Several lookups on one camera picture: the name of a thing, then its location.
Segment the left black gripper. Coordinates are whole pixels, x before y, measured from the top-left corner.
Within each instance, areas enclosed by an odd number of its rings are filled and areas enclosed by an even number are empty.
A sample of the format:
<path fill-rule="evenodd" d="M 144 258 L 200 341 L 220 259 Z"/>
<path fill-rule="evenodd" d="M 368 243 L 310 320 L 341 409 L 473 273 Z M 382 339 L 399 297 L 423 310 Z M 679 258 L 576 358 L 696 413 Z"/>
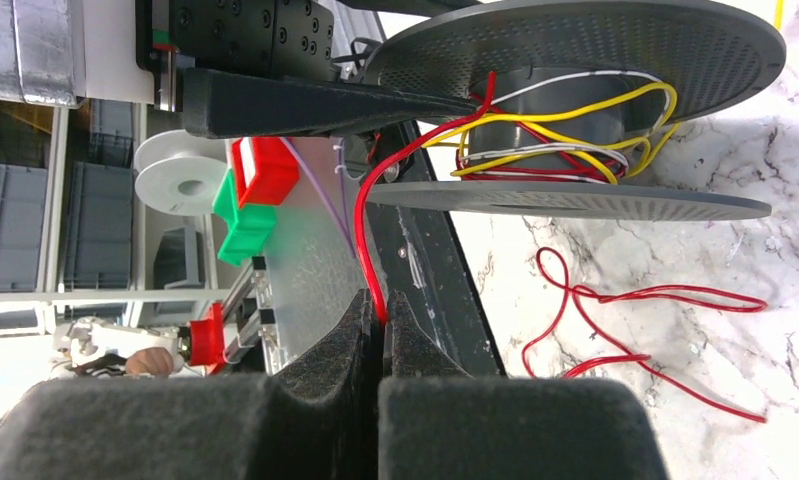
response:
<path fill-rule="evenodd" d="M 476 111 L 454 97 L 267 79 L 336 77 L 334 16 L 315 1 L 136 1 L 134 12 L 135 60 L 153 76 L 152 103 L 179 111 L 187 69 L 182 125 L 194 136 L 346 137 Z"/>

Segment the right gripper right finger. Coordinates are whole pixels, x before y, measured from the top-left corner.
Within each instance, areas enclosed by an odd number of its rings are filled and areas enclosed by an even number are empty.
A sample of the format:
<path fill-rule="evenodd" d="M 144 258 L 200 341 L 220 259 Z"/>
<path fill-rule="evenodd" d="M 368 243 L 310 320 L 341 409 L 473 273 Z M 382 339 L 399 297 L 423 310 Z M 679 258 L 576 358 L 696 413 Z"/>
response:
<path fill-rule="evenodd" d="M 610 380 L 472 377 L 388 302 L 392 373 L 378 391 L 382 479 L 664 479 L 634 394 Z"/>

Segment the black cable spool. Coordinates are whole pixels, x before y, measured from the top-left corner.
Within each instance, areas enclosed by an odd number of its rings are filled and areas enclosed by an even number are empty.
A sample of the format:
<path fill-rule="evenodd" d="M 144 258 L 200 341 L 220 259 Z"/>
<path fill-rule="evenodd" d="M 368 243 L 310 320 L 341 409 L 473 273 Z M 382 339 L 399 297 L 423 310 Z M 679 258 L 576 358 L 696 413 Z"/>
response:
<path fill-rule="evenodd" d="M 368 80 L 403 91 L 465 97 L 487 73 L 506 94 L 537 84 L 517 108 L 572 107 L 648 76 L 676 88 L 673 119 L 736 105 L 780 74 L 786 46 L 758 16 L 712 1 L 501 1 L 443 14 L 389 38 Z M 766 217 L 741 197 L 644 186 L 515 180 L 379 184 L 373 203 L 585 219 L 731 221 Z"/>

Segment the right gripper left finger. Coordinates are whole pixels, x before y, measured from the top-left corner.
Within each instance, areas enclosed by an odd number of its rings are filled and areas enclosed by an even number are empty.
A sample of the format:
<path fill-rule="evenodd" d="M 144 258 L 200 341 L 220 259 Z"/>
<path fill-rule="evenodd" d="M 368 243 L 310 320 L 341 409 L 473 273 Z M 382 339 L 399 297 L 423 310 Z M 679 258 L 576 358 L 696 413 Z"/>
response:
<path fill-rule="evenodd" d="M 369 479 L 371 299 L 274 375 L 61 379 L 0 424 L 0 479 Z"/>

